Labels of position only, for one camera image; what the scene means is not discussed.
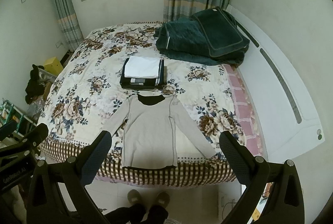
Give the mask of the pink bed sheet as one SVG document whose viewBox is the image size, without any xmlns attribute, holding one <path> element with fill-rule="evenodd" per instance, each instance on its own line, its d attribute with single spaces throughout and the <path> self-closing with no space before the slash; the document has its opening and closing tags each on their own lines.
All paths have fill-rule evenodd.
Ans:
<svg viewBox="0 0 333 224">
<path fill-rule="evenodd" d="M 227 64 L 223 64 L 223 67 L 229 79 L 236 119 L 244 131 L 246 147 L 254 156 L 263 156 L 261 129 L 245 83 L 236 69 Z"/>
</svg>

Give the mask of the yellow box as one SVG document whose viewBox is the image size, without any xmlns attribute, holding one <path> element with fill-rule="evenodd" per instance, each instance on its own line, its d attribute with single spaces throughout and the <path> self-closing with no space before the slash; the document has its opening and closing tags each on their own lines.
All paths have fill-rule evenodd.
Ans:
<svg viewBox="0 0 333 224">
<path fill-rule="evenodd" d="M 47 72 L 54 76 L 58 76 L 64 69 L 57 57 L 47 59 L 44 62 L 43 67 Z"/>
</svg>

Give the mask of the floral bed quilt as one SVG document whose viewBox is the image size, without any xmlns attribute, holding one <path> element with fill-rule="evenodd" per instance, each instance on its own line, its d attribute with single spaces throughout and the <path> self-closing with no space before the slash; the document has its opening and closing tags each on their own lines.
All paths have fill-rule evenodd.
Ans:
<svg viewBox="0 0 333 224">
<path fill-rule="evenodd" d="M 102 130 L 112 146 L 97 175 L 138 186 L 189 187 L 234 179 L 219 138 L 246 135 L 236 111 L 232 68 L 162 57 L 160 89 L 125 89 L 131 56 L 161 58 L 159 24 L 123 24 L 92 31 L 50 89 L 39 122 L 49 134 L 42 152 L 60 163 L 78 155 Z"/>
</svg>

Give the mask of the white curved headboard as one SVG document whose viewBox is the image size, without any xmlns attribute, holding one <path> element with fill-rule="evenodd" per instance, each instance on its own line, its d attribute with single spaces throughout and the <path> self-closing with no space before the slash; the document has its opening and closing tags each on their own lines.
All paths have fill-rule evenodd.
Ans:
<svg viewBox="0 0 333 224">
<path fill-rule="evenodd" d="M 322 144 L 318 112 L 296 69 L 252 20 L 233 6 L 227 11 L 250 40 L 238 69 L 260 122 L 268 160 L 282 163 Z"/>
</svg>

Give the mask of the green storage rack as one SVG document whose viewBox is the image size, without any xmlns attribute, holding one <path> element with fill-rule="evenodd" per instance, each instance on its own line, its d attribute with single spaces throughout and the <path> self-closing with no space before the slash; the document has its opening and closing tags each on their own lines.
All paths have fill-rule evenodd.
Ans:
<svg viewBox="0 0 333 224">
<path fill-rule="evenodd" d="M 9 100 L 3 99 L 1 104 L 1 126 L 14 120 L 16 124 L 15 133 L 24 136 L 33 130 L 37 125 L 18 107 Z"/>
</svg>

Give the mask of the beige long sleeve shirt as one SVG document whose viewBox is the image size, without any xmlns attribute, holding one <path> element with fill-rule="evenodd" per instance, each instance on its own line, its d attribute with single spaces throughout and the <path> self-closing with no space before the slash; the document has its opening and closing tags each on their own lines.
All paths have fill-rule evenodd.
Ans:
<svg viewBox="0 0 333 224">
<path fill-rule="evenodd" d="M 176 166 L 176 130 L 207 159 L 216 152 L 175 96 L 133 95 L 105 122 L 115 134 L 124 126 L 121 165 L 138 169 Z"/>
</svg>

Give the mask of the black clothes pile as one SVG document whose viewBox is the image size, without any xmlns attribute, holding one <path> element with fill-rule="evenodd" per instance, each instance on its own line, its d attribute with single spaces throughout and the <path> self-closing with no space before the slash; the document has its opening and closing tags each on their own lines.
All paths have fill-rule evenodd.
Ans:
<svg viewBox="0 0 333 224">
<path fill-rule="evenodd" d="M 40 79 L 40 69 L 44 69 L 44 67 L 41 65 L 32 65 L 30 79 L 25 89 L 25 101 L 28 105 L 30 105 L 34 100 L 43 95 L 45 92 L 47 82 L 43 79 Z"/>
</svg>

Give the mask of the dark green folded blanket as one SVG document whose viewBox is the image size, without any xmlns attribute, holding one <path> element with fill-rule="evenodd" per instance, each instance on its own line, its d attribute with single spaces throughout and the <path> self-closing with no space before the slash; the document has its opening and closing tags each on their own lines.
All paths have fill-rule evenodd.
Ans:
<svg viewBox="0 0 333 224">
<path fill-rule="evenodd" d="M 164 23 L 154 37 L 166 57 L 202 65 L 240 65 L 250 45 L 235 18 L 220 7 Z"/>
</svg>

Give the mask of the folded white garment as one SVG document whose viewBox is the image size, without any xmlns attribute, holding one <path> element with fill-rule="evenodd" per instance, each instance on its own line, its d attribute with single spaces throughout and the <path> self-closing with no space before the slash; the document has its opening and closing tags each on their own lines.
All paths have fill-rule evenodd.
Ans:
<svg viewBox="0 0 333 224">
<path fill-rule="evenodd" d="M 125 65 L 126 78 L 158 78 L 160 59 L 131 56 Z"/>
</svg>

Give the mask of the right grey slipper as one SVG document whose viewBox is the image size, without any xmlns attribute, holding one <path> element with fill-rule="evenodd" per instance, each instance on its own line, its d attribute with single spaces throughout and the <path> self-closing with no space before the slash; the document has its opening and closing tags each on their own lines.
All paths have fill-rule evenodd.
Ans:
<svg viewBox="0 0 333 224">
<path fill-rule="evenodd" d="M 155 199 L 155 204 L 160 205 L 163 208 L 166 208 L 170 203 L 170 196 L 167 192 L 160 192 Z"/>
</svg>

